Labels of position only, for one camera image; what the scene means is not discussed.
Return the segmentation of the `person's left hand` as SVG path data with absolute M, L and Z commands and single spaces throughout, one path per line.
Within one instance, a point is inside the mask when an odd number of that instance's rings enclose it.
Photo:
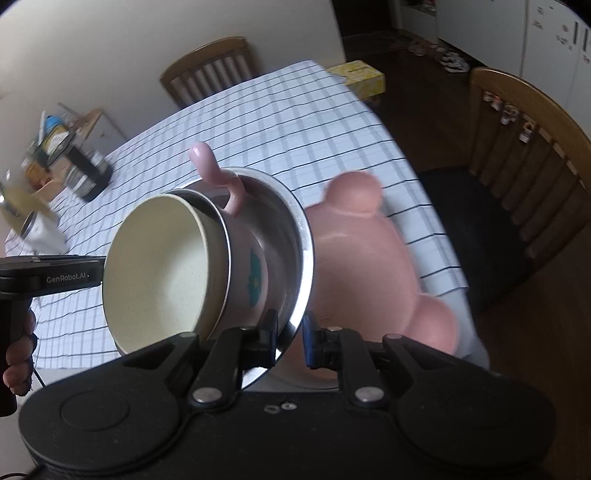
M 23 320 L 23 333 L 7 349 L 7 369 L 3 373 L 3 383 L 17 396 L 25 396 L 32 385 L 32 355 L 36 349 L 37 337 L 34 334 L 36 317 L 28 310 Z

